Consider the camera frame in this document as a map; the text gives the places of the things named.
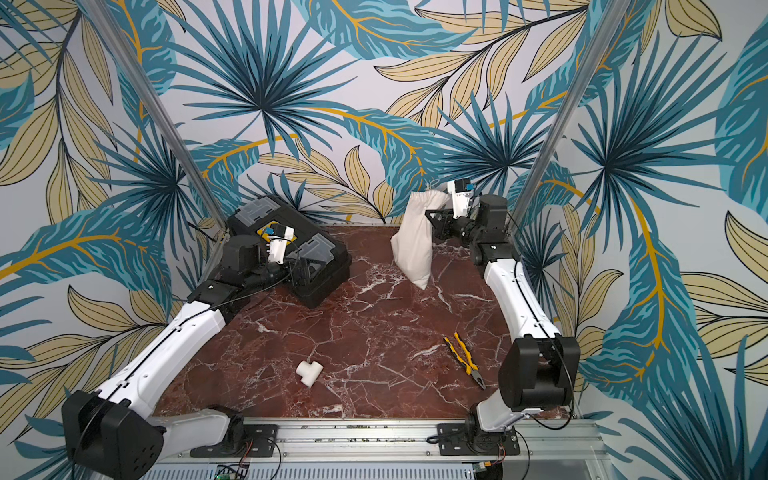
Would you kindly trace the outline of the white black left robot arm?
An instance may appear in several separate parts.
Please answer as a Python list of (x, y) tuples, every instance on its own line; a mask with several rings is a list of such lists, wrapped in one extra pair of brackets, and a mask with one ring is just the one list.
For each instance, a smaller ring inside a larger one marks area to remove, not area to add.
[(78, 390), (62, 406), (66, 452), (74, 466), (112, 479), (139, 479), (160, 459), (197, 448), (238, 455), (248, 439), (241, 414), (212, 407), (160, 420), (156, 405), (194, 355), (231, 322), (251, 296), (284, 281), (317, 288), (348, 264), (344, 244), (323, 232), (306, 240), (273, 228), (270, 239), (237, 235), (223, 246), (208, 280), (138, 356), (91, 392)]

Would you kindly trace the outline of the cream cloth soil bag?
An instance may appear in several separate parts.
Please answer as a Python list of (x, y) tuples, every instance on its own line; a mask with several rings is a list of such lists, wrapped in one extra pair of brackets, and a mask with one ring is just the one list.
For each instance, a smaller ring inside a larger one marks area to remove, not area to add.
[(398, 232), (391, 238), (395, 264), (416, 287), (425, 290), (431, 273), (432, 225), (427, 210), (440, 210), (447, 193), (428, 190), (410, 195)]

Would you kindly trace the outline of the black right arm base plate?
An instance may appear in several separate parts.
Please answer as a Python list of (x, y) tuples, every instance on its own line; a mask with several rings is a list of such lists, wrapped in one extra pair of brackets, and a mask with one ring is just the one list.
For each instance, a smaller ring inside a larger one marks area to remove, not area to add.
[(513, 431), (489, 433), (471, 430), (464, 423), (438, 423), (436, 433), (427, 438), (445, 457), (516, 456), (520, 446)]

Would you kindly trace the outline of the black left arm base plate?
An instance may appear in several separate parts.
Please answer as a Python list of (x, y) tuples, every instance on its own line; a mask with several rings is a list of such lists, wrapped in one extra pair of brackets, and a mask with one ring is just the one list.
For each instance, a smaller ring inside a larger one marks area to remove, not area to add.
[(232, 427), (224, 439), (192, 449), (191, 458), (272, 458), (279, 427), (276, 424), (243, 424)]

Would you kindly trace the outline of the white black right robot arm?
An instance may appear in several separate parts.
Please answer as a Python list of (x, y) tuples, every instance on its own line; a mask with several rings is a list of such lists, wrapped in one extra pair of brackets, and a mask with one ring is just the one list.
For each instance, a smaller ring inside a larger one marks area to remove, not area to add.
[(437, 238), (458, 238), (501, 309), (512, 345), (498, 373), (498, 388), (469, 413), (469, 435), (501, 434), (518, 421), (561, 406), (574, 406), (581, 350), (560, 333), (530, 286), (522, 256), (506, 231), (507, 200), (479, 197), (475, 217), (428, 209)]

